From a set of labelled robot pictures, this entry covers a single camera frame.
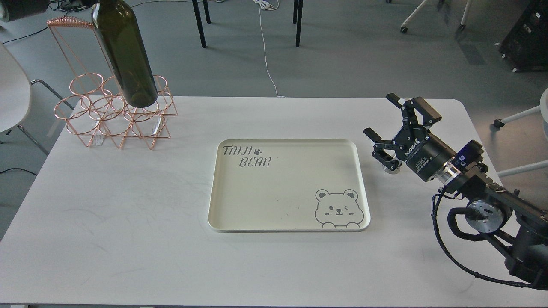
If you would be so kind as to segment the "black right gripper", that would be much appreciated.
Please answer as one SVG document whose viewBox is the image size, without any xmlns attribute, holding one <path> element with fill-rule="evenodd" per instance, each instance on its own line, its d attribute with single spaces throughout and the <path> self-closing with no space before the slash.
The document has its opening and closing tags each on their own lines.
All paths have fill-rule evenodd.
<svg viewBox="0 0 548 308">
<path fill-rule="evenodd" d="M 402 126 L 392 140 L 382 140 L 372 128 L 364 129 L 363 133 L 373 142 L 372 156 L 381 164 L 397 158 L 424 182 L 432 180 L 456 155 L 452 148 L 430 132 L 430 127 L 441 121 L 440 113 L 421 96 L 406 100 L 389 93 L 386 99 L 401 110 Z"/>
</svg>

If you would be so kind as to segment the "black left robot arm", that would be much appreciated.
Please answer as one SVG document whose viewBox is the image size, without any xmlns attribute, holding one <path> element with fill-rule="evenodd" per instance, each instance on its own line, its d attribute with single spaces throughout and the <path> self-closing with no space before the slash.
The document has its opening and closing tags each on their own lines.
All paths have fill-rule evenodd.
<svg viewBox="0 0 548 308">
<path fill-rule="evenodd" d="M 98 0 L 2 0 L 0 2 L 0 19 L 2 22 L 27 18 L 41 14 L 51 5 L 58 5 L 61 10 L 88 8 L 98 3 Z"/>
</svg>

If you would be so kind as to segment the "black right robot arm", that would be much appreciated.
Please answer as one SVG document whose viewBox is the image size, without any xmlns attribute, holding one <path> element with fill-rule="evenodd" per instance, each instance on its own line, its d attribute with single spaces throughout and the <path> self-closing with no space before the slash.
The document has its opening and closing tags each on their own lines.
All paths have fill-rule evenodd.
<svg viewBox="0 0 548 308">
<path fill-rule="evenodd" d="M 437 211 L 446 193 L 468 199 L 464 208 L 452 208 L 447 215 L 451 232 L 473 242 L 485 240 L 505 257 L 509 274 L 522 282 L 495 279 L 464 265 L 458 267 L 476 278 L 519 288 L 547 289 L 547 212 L 521 199 L 487 176 L 481 144 L 471 140 L 456 152 L 430 131 L 441 115 L 422 97 L 401 99 L 394 93 L 386 99 L 402 113 L 400 131 L 391 140 L 383 140 L 371 128 L 364 134 L 373 142 L 372 156 L 396 172 L 402 163 L 427 182 L 434 178 L 443 187 L 432 197 L 431 216 L 436 239 L 446 248 L 437 222 Z"/>
</svg>

